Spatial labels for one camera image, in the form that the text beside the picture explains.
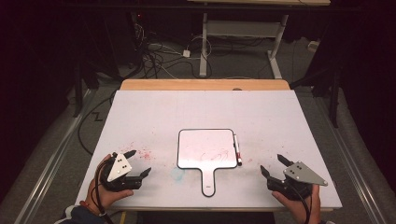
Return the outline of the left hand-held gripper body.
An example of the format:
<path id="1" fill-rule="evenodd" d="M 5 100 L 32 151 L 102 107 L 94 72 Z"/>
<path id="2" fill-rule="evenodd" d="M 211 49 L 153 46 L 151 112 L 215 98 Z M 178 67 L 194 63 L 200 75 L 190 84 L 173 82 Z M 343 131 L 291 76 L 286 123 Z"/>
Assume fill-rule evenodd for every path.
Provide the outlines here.
<path id="1" fill-rule="evenodd" d="M 123 154 L 114 153 L 109 159 L 103 162 L 100 172 L 100 182 L 106 190 L 122 191 L 125 189 L 139 189 L 142 186 L 142 179 L 138 176 L 128 176 L 132 171 L 132 165 Z"/>

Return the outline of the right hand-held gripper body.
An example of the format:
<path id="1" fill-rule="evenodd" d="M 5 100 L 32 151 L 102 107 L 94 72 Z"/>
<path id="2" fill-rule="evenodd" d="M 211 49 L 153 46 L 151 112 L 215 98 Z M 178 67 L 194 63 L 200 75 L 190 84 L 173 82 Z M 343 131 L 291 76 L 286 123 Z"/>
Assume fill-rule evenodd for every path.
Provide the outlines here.
<path id="1" fill-rule="evenodd" d="M 306 199 L 312 194 L 312 186 L 328 186 L 328 182 L 315 173 L 311 168 L 301 161 L 293 162 L 293 165 L 283 171 L 284 180 L 273 177 L 267 180 L 267 188 L 278 191 L 291 201 Z"/>

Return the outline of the small handheld whiteboard paddle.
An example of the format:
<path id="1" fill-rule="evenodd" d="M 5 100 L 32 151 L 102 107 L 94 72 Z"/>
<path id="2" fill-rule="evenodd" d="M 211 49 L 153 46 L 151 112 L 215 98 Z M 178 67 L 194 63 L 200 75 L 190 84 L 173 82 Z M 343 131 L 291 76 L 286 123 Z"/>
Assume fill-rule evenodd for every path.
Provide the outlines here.
<path id="1" fill-rule="evenodd" d="M 216 193 L 215 172 L 237 166 L 231 129 L 183 129 L 178 133 L 177 167 L 201 172 L 202 193 Z"/>

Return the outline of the person's left hand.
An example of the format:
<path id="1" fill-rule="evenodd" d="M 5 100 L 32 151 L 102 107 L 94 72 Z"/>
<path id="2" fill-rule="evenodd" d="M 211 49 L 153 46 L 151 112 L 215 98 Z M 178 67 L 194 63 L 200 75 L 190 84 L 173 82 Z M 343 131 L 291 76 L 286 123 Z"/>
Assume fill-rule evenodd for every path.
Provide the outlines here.
<path id="1" fill-rule="evenodd" d="M 100 174 L 95 172 L 95 175 L 89 185 L 87 197 L 84 200 L 85 206 L 99 210 L 99 215 L 109 208 L 114 202 L 130 197 L 134 194 L 131 189 L 126 189 L 118 192 L 108 191 L 101 184 L 99 180 Z"/>

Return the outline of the person's right hand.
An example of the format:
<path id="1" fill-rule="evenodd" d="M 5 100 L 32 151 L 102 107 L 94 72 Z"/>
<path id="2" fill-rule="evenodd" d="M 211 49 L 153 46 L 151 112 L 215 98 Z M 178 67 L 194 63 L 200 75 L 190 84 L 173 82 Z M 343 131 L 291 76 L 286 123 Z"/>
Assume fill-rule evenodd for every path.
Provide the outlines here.
<path id="1" fill-rule="evenodd" d="M 289 209 L 293 219 L 297 224 L 319 224 L 320 217 L 320 198 L 319 186 L 312 186 L 312 194 L 305 199 L 305 203 L 291 201 L 278 191 L 273 191 L 272 195 L 286 208 Z"/>

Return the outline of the black stand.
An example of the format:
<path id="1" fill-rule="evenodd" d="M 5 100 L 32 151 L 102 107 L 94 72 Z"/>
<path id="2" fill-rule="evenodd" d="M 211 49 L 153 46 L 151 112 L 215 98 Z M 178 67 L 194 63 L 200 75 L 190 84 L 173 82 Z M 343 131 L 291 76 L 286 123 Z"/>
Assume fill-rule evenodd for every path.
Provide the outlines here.
<path id="1" fill-rule="evenodd" d="M 300 86 L 312 86 L 314 97 L 329 97 L 329 119 L 334 128 L 338 127 L 337 107 L 340 86 L 340 71 L 337 68 L 323 68 L 314 72 L 312 75 L 306 75 L 289 84 L 294 90 Z"/>

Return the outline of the wooden table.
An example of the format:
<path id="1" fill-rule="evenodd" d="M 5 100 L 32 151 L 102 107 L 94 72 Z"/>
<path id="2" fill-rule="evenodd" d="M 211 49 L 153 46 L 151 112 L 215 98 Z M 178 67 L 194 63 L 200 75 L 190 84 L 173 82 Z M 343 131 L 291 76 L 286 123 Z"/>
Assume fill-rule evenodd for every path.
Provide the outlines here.
<path id="1" fill-rule="evenodd" d="M 288 91 L 283 79 L 126 79 L 121 91 Z"/>

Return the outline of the metal floor rail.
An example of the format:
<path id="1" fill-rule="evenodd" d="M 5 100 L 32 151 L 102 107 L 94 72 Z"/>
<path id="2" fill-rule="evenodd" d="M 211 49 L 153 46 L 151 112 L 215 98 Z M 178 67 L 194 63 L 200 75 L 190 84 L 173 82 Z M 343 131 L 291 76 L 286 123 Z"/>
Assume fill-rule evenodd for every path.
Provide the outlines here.
<path id="1" fill-rule="evenodd" d="M 362 206 L 369 224 L 390 224 L 393 193 L 362 142 L 347 108 L 340 106 L 341 113 L 335 127 L 330 120 L 327 101 L 317 98 L 316 103 L 336 141 L 337 153 L 348 178 L 347 183 L 353 186 L 349 193 L 358 197 L 353 205 L 345 204 L 345 208 L 352 211 Z"/>
<path id="2" fill-rule="evenodd" d="M 49 160 L 38 178 L 31 194 L 26 200 L 20 213 L 18 214 L 14 224 L 31 224 L 35 214 L 45 198 L 50 185 L 56 176 L 59 167 L 64 159 L 69 142 L 75 134 L 78 125 L 81 123 L 84 113 L 87 111 L 88 106 L 92 102 L 96 90 L 86 90 L 83 95 L 83 105 L 79 108 L 77 114 L 72 118 L 67 126 L 66 133 L 63 136 L 60 144 L 55 148 L 54 152 L 49 157 Z"/>

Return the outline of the white metal desk frame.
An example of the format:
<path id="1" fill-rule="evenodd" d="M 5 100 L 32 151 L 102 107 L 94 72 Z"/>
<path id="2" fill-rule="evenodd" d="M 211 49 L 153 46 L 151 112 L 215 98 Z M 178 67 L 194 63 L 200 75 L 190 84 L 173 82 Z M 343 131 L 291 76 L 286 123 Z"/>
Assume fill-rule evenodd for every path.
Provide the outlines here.
<path id="1" fill-rule="evenodd" d="M 316 7 L 327 7 L 331 0 L 189 0 L 198 3 L 199 7 L 215 7 L 225 5 L 226 7 L 281 7 L 292 9 L 302 7 L 306 9 Z M 209 51 L 212 50 L 208 38 L 210 36 L 234 36 L 234 37 L 270 37 L 275 40 L 272 49 L 267 51 L 267 58 L 272 74 L 275 79 L 281 79 L 281 73 L 276 61 L 276 54 L 287 26 L 289 13 L 283 13 L 279 21 L 241 21 L 237 19 L 212 20 L 208 13 L 203 14 L 202 22 L 202 46 L 200 54 L 199 77 L 208 77 Z"/>

